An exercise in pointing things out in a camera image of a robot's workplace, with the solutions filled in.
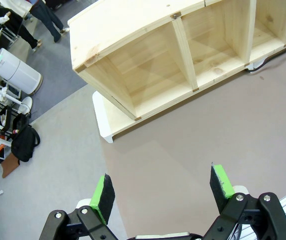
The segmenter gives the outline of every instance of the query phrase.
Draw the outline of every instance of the wooden cabinet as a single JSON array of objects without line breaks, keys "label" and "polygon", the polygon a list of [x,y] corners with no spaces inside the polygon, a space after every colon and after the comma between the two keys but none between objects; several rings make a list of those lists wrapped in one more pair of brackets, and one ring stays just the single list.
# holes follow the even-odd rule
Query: wooden cabinet
[{"label": "wooden cabinet", "polygon": [[68,21],[74,71],[137,121],[286,47],[286,0],[99,0]]}]

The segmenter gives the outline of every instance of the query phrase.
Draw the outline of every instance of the shelf compartment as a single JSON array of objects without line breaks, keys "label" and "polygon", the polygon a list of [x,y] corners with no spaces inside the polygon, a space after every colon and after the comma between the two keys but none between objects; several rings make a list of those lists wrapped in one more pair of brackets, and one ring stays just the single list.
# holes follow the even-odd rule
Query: shelf compartment
[{"label": "shelf compartment", "polygon": [[222,0],[182,17],[198,86],[229,77],[249,62],[253,0]]},{"label": "shelf compartment", "polygon": [[278,52],[286,45],[286,0],[257,0],[250,62]]},{"label": "shelf compartment", "polygon": [[79,74],[92,85],[97,82],[95,88],[110,102],[116,102],[120,110],[126,110],[130,118],[147,116],[197,88],[195,73],[188,69],[189,60],[192,66],[191,55],[188,58],[182,54],[179,41],[175,24],[169,22]]}]

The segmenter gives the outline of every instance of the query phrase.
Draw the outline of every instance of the gray carpet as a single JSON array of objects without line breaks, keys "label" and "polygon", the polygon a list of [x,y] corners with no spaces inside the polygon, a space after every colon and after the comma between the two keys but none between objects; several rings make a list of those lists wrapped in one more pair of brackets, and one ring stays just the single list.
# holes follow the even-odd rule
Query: gray carpet
[{"label": "gray carpet", "polygon": [[[71,0],[55,14],[67,27],[71,17],[94,2],[96,0]],[[86,85],[72,70],[69,34],[64,35],[59,43],[54,43],[50,32],[38,21],[34,37],[42,39],[43,45],[37,52],[30,50],[26,63],[43,75],[43,84],[32,97],[32,121]]]}]

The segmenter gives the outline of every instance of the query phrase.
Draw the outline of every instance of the person's leg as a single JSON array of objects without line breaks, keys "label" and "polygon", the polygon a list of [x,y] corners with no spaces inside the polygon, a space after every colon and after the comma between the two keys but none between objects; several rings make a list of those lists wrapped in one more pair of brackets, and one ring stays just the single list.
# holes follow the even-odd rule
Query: person's leg
[{"label": "person's leg", "polygon": [[36,3],[29,12],[45,25],[45,27],[54,37],[54,42],[57,42],[58,40],[60,40],[61,34],[53,25],[52,20],[47,12],[47,9],[43,7],[42,3],[42,0],[39,0],[39,2]]},{"label": "person's leg", "polygon": [[31,46],[32,49],[36,48],[38,46],[38,40],[36,40],[30,32],[26,29],[25,26],[21,26],[18,35],[28,42],[28,44]]},{"label": "person's leg", "polygon": [[62,30],[64,28],[63,23],[61,22],[61,20],[58,18],[58,16],[55,15],[55,13],[48,7],[45,5],[45,3],[43,1],[41,1],[40,3],[41,5],[43,5],[43,7],[46,9],[47,14],[49,15],[49,17],[51,18],[52,22],[55,24],[55,26]]}]

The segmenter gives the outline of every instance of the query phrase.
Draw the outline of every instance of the floor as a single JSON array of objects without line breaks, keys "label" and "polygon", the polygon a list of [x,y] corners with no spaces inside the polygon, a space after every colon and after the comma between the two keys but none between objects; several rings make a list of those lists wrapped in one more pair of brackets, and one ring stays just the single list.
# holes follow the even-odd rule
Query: floor
[{"label": "floor", "polygon": [[[57,11],[62,18],[63,11]],[[36,35],[42,35],[39,27]],[[212,162],[223,164],[232,184],[247,186],[254,197],[268,191],[286,195],[286,54],[108,144],[99,137],[93,88],[82,87],[67,67],[70,56],[62,54],[69,52],[68,37],[58,45],[48,35],[43,41],[27,60],[44,68],[46,77],[34,96],[33,115],[51,109],[32,123],[41,136],[33,159],[5,179],[0,168],[0,240],[38,239],[49,212],[71,212],[91,197],[105,172],[117,202],[109,227],[119,239],[204,234],[218,215],[209,186]],[[64,99],[69,92],[54,83],[80,89]]]}]

